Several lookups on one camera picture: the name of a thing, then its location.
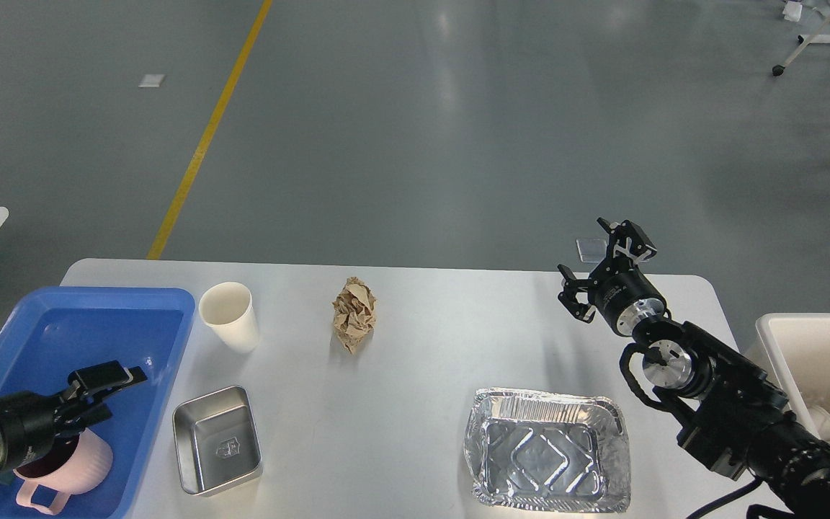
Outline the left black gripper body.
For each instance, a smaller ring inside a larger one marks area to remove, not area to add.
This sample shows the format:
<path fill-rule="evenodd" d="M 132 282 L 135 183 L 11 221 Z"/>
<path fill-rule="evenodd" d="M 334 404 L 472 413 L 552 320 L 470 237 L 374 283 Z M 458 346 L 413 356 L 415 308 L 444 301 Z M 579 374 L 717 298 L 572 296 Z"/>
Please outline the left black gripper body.
<path fill-rule="evenodd" d="M 58 395 L 19 391 L 0 396 L 0 473 L 33 462 L 52 450 Z"/>

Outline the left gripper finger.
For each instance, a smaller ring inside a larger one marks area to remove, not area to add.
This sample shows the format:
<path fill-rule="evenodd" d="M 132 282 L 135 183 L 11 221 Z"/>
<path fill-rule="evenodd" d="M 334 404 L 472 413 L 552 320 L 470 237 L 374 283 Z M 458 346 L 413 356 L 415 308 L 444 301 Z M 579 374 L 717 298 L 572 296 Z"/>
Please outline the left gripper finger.
<path fill-rule="evenodd" d="M 106 404 L 67 404 L 55 411 L 55 436 L 75 437 L 82 431 L 112 418 Z"/>
<path fill-rule="evenodd" d="M 72 371 L 67 376 L 67 388 L 61 391 L 63 403 L 101 403 L 104 399 L 126 388 L 148 380 L 141 367 L 126 368 L 117 360 Z"/>

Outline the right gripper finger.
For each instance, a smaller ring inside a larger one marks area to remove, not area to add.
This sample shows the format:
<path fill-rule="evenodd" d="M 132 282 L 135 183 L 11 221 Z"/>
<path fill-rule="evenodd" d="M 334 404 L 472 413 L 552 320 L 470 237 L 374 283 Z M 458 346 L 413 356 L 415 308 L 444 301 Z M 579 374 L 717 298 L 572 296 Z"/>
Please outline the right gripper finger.
<path fill-rule="evenodd" d="M 637 270 L 642 262 L 649 262 L 658 254 L 658 249 L 648 234 L 630 220 L 608 221 L 597 218 L 597 223 L 608 233 L 604 259 L 597 264 L 597 272 L 608 275 Z"/>
<path fill-rule="evenodd" d="M 558 272 L 563 277 L 562 291 L 558 293 L 559 302 L 577 321 L 593 321 L 597 309 L 592 303 L 579 300 L 580 293 L 588 293 L 594 287 L 593 280 L 577 279 L 572 270 L 564 264 L 558 264 Z"/>

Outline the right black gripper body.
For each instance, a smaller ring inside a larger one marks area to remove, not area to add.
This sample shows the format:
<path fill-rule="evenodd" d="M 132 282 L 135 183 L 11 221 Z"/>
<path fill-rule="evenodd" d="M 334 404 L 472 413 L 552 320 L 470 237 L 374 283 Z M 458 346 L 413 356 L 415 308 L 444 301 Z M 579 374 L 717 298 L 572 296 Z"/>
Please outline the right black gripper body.
<path fill-rule="evenodd" d="M 632 336 L 650 316 L 666 316 L 664 296 L 638 270 L 596 278 L 591 303 L 620 337 Z"/>

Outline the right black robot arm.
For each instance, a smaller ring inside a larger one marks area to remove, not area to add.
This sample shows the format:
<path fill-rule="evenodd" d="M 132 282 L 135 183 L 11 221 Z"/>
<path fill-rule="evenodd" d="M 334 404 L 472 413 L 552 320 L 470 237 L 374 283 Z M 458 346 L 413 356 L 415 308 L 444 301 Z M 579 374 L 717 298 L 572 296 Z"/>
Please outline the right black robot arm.
<path fill-rule="evenodd" d="M 677 420 L 679 447 L 728 479 L 752 475 L 692 517 L 765 485 L 785 509 L 750 505 L 748 518 L 830 518 L 830 444 L 798 421 L 763 368 L 695 323 L 672 318 L 640 270 L 658 252 L 641 226 L 597 223 L 608 234 L 604 259 L 584 279 L 559 264 L 558 300 L 575 319 L 589 323 L 600 315 L 613 333 L 630 339 L 620 374 L 640 402 Z"/>

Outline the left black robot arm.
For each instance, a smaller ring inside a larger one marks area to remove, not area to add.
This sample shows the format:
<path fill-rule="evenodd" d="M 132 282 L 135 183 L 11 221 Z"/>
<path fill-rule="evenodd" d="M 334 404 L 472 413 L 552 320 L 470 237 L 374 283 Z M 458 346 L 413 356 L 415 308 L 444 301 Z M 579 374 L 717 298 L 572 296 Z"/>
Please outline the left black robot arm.
<path fill-rule="evenodd" d="M 148 380 L 139 367 L 112 360 L 72 371 L 55 394 L 0 396 L 0 473 L 36 462 L 112 417 L 106 398 Z"/>

